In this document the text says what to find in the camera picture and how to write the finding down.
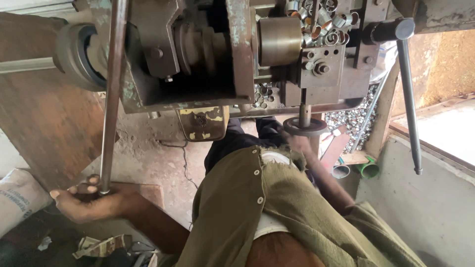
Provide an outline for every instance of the pile of metal rings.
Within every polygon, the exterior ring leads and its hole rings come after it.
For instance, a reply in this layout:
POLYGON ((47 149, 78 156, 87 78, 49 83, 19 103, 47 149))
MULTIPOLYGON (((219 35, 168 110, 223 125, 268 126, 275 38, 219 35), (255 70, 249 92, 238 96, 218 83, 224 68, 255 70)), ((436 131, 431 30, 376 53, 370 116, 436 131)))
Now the pile of metal rings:
POLYGON ((254 84, 254 104, 252 106, 267 108, 266 101, 273 102, 275 100, 273 93, 272 83, 254 84))
POLYGON ((286 15, 300 19, 302 47, 346 45, 350 41, 349 29, 358 23, 358 13, 337 13, 338 0, 322 0, 318 7, 313 5, 312 0, 287 0, 285 5, 286 15))
POLYGON ((345 150, 343 153, 349 153, 354 145, 354 142, 358 136, 360 131, 363 131, 361 135, 361 139, 356 146, 356 150, 362 150, 364 148, 364 144, 366 141, 369 140, 372 130, 372 125, 376 120, 376 108, 377 104, 374 106, 373 110, 368 110, 371 102, 374 99, 374 93, 378 85, 371 85, 368 90, 368 95, 364 98, 363 102, 356 108, 351 110, 345 111, 338 111, 338 112, 329 112, 325 113, 325 121, 328 124, 328 128, 332 131, 338 128, 340 125, 346 125, 346 133, 350 136, 350 141, 346 144, 345 150), (362 129, 362 124, 364 121, 364 117, 368 112, 371 112, 370 120, 362 129))

